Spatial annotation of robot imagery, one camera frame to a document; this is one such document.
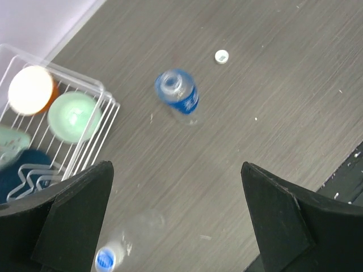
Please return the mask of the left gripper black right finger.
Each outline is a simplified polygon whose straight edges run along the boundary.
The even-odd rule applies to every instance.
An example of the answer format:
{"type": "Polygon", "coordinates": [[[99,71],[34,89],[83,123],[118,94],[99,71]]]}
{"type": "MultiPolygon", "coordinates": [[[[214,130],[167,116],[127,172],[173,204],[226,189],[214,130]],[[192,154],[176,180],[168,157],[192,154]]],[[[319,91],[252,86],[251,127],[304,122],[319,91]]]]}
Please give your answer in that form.
{"type": "Polygon", "coordinates": [[[362,207],[247,161],[241,177],[265,271],[362,271],[362,207]]]}

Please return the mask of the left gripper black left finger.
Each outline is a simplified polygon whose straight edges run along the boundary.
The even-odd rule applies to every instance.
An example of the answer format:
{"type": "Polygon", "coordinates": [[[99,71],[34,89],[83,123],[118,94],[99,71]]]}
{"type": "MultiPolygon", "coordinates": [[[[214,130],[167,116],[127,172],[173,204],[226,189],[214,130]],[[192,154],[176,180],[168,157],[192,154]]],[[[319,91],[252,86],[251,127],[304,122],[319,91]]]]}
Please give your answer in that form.
{"type": "Polygon", "coordinates": [[[101,161],[1,205],[1,271],[90,271],[113,183],[101,161]]]}

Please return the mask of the blue pocari sweat cap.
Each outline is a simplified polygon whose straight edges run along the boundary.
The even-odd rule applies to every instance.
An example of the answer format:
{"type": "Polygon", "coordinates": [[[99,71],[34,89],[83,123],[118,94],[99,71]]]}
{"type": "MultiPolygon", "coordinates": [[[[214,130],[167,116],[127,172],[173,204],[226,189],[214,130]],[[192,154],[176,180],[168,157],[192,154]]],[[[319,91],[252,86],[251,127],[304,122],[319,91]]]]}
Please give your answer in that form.
{"type": "Polygon", "coordinates": [[[97,272],[113,272],[116,264],[114,251],[105,246],[98,250],[95,256],[95,269],[97,272]]]}

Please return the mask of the clear unlabelled plastic bottle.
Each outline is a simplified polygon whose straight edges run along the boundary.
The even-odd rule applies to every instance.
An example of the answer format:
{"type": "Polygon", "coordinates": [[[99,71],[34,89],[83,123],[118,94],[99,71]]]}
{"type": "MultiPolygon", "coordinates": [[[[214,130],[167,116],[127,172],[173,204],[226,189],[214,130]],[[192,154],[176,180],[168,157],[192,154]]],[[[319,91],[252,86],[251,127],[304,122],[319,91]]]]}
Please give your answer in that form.
{"type": "Polygon", "coordinates": [[[114,271],[128,271],[155,248],[165,227],[165,218],[158,210],[146,210],[121,224],[100,248],[109,247],[114,251],[114,271]]]}

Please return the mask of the blue labelled plastic bottle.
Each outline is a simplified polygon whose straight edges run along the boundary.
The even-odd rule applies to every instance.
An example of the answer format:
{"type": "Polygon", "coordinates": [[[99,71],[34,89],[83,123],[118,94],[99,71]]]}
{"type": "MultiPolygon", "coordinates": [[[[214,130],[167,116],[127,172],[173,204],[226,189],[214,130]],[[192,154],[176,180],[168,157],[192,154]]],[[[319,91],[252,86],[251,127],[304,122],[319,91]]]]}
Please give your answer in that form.
{"type": "Polygon", "coordinates": [[[167,70],[156,78],[154,88],[178,121],[186,125],[198,124],[199,93],[189,73],[182,69],[167,70]]]}

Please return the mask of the plain white bottle cap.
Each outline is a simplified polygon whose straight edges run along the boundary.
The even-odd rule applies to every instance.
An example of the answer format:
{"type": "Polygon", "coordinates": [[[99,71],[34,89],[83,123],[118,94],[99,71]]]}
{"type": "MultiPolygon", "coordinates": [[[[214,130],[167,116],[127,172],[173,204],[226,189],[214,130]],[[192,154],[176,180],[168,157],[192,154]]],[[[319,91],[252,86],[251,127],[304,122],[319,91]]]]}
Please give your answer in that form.
{"type": "Polygon", "coordinates": [[[214,59],[218,64],[225,64],[229,60],[229,52],[224,49],[220,49],[216,51],[214,59]]]}

